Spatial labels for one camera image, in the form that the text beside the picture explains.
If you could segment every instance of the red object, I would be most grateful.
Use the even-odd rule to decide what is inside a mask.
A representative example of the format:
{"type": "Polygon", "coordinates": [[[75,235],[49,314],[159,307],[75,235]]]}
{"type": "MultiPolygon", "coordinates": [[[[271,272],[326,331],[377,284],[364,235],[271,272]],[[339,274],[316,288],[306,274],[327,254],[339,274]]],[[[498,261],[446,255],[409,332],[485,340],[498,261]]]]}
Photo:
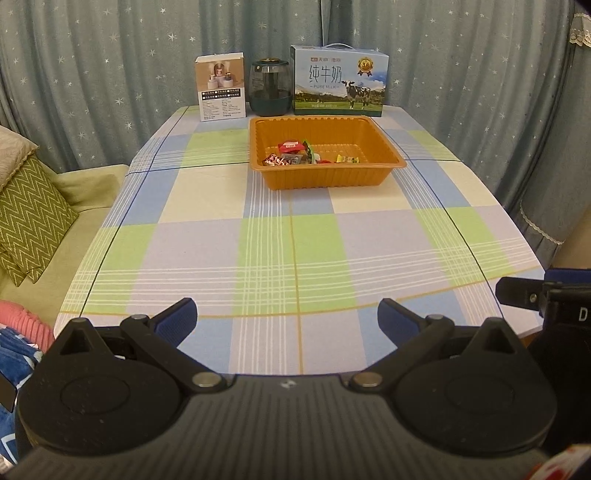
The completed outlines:
{"type": "Polygon", "coordinates": [[[0,300],[0,323],[24,335],[46,353],[54,342],[53,331],[39,317],[25,307],[11,301],[0,300]]]}
{"type": "Polygon", "coordinates": [[[287,142],[277,145],[280,153],[298,153],[300,150],[305,150],[305,146],[297,140],[289,140],[287,142]]]}

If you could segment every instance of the candy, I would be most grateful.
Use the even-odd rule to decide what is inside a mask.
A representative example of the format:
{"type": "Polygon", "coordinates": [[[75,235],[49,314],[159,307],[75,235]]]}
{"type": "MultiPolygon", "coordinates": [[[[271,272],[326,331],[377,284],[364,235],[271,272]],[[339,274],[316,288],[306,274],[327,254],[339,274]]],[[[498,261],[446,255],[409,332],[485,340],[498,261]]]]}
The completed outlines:
{"type": "Polygon", "coordinates": [[[304,145],[304,149],[306,150],[306,155],[308,155],[308,161],[310,163],[316,163],[316,155],[315,155],[314,151],[312,150],[310,143],[307,140],[304,140],[302,142],[302,144],[304,145]]]}
{"type": "Polygon", "coordinates": [[[283,158],[283,160],[289,165],[302,165],[308,163],[306,155],[304,154],[284,153],[281,155],[281,158],[283,158]]]}
{"type": "Polygon", "coordinates": [[[280,143],[277,145],[279,149],[279,153],[298,153],[300,150],[305,150],[303,144],[299,143],[297,140],[289,140],[287,142],[280,143]]]}
{"type": "Polygon", "coordinates": [[[344,155],[336,156],[337,163],[359,163],[359,157],[345,157],[344,155]]]}
{"type": "Polygon", "coordinates": [[[277,165],[289,165],[287,161],[283,160],[282,158],[279,158],[277,155],[274,154],[269,155],[265,160],[263,160],[263,163],[271,167],[277,165]]]}

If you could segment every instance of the table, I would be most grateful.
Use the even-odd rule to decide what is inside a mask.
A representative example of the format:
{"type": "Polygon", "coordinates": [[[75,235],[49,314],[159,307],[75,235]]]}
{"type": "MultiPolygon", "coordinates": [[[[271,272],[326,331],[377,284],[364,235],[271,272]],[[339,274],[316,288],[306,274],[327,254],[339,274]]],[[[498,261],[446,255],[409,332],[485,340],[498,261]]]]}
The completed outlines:
{"type": "Polygon", "coordinates": [[[377,124],[406,168],[379,187],[270,191],[248,167],[248,119],[184,107],[148,140],[72,282],[75,316],[117,325],[182,297],[199,309],[180,349],[219,372],[363,369],[395,349],[376,306],[397,299],[459,325],[536,312],[500,306],[499,277],[544,271],[486,187],[401,108],[377,124]]]}

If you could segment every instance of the pink fabric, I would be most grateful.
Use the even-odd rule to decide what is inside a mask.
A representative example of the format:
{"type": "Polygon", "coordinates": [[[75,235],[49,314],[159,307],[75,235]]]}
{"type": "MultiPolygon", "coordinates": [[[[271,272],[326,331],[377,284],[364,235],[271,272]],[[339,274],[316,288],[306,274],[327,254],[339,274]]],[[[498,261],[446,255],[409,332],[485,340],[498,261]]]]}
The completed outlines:
{"type": "Polygon", "coordinates": [[[34,313],[11,301],[0,300],[0,323],[24,335],[45,353],[54,341],[53,331],[34,313]]]}

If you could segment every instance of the curtain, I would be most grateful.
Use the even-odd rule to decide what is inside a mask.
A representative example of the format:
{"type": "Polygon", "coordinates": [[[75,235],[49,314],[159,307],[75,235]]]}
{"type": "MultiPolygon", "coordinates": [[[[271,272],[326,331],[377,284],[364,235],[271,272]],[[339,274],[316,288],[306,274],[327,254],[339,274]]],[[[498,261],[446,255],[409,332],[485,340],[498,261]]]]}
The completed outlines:
{"type": "Polygon", "coordinates": [[[2,64],[0,63],[0,125],[20,133],[17,122],[14,118],[14,115],[12,114],[10,98],[8,97],[6,88],[4,86],[1,65],[2,64]]]}
{"type": "Polygon", "coordinates": [[[591,204],[591,17],[577,13],[570,66],[548,138],[512,217],[548,267],[591,204]]]}
{"type": "Polygon", "coordinates": [[[387,101],[511,207],[547,134],[565,66],[566,0],[323,0],[327,40],[390,56],[387,101]]]}
{"type": "Polygon", "coordinates": [[[197,103],[197,56],[321,42],[316,0],[0,0],[0,103],[55,171],[129,163],[197,103]]]}

